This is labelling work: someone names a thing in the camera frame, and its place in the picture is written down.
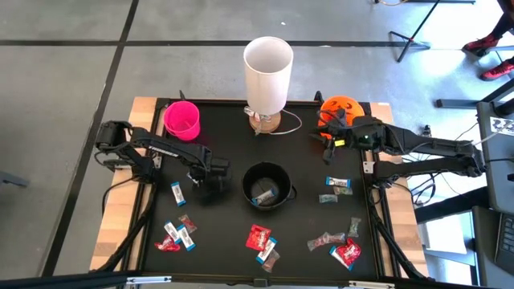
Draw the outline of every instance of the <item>red sneaker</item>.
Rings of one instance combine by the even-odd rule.
[[[495,47],[496,45],[498,45],[498,39],[495,39],[492,35],[488,35],[482,39],[478,39],[476,41],[464,45],[463,50],[476,54],[476,52],[478,51]]]
[[[491,81],[491,80],[497,79],[498,77],[500,77],[502,75],[508,74],[512,70],[514,70],[514,64],[510,64],[507,61],[503,61],[497,67],[494,67],[489,71],[485,71],[480,76],[480,79],[485,80],[485,81]]]

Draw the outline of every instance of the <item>round wooden base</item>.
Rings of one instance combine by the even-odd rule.
[[[264,120],[261,120],[260,123],[261,123],[261,128],[260,128],[260,133],[270,133],[270,132],[274,132],[280,125],[280,112],[274,114],[271,116],[271,119],[270,121],[264,121]],[[254,117],[249,117],[249,120],[250,120],[250,126],[256,130],[258,127],[259,127],[259,122],[257,120],[255,120]]]

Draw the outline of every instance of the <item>wooden board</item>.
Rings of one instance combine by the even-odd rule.
[[[135,126],[140,126],[150,130],[152,125],[153,112],[157,98],[153,97],[136,97],[133,102],[132,111],[128,121]],[[371,104],[371,112],[377,118],[386,123],[393,123],[393,114],[388,104]],[[162,114],[157,127],[157,132],[162,132]],[[392,157],[386,154],[380,155],[383,161],[402,161],[400,157]],[[130,170],[117,171],[114,174],[112,183],[115,184],[131,177]],[[406,185],[405,179],[400,179],[399,183]],[[109,194],[104,218],[100,225],[96,247],[91,261],[91,269],[102,266],[108,257],[116,250],[128,233],[130,218],[132,216],[133,206],[135,203],[137,191],[137,183],[129,182],[118,188],[115,188]],[[145,188],[145,196],[149,193],[149,186]],[[425,256],[423,254],[422,245],[418,236],[418,227],[414,216],[414,208],[410,200],[410,195],[402,188],[393,187],[387,190],[387,198],[389,202],[391,222],[393,223],[394,237],[398,245],[402,248],[407,258],[416,266],[416,268],[428,276],[426,268]],[[137,254],[141,244],[141,234],[134,241],[131,259],[129,260],[129,268],[136,267]],[[390,255],[387,250],[385,241],[381,238],[382,254],[384,256],[384,267],[387,275],[392,275],[392,266],[390,263]]]

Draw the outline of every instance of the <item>concrete floor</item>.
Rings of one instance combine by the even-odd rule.
[[[0,40],[118,39],[130,3],[4,0]],[[430,6],[387,7],[372,0],[145,0],[128,38],[237,40],[274,35],[286,40],[387,41],[390,30],[413,33]],[[436,109],[434,100],[481,99],[509,80],[504,76],[485,83],[477,75],[499,64],[499,56],[512,54],[476,59],[459,50],[465,42],[485,36],[499,15],[496,2],[441,4],[419,35],[434,49],[412,51],[400,64],[395,61],[399,48],[293,47],[289,98],[311,100],[321,90],[325,96],[389,102],[397,125],[418,131],[430,124],[437,137],[455,138],[475,123],[475,113]],[[26,189],[0,188],[0,279],[38,272],[114,50],[0,47],[0,170],[31,181]],[[126,120],[134,96],[177,97],[179,89],[188,98],[243,99],[243,62],[235,57],[242,53],[243,47],[126,47],[103,119]],[[468,138],[478,137],[472,132]],[[101,220],[101,194],[111,178],[107,169],[90,162],[56,274],[88,270]],[[465,181],[470,185],[464,186],[457,177],[449,181],[459,192],[481,183]],[[438,187],[438,194],[451,196],[444,184]],[[435,275],[439,271],[430,270]]]

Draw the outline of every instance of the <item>pink cup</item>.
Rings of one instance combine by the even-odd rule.
[[[200,111],[189,101],[174,102],[164,113],[164,126],[181,140],[193,140],[200,134]]]

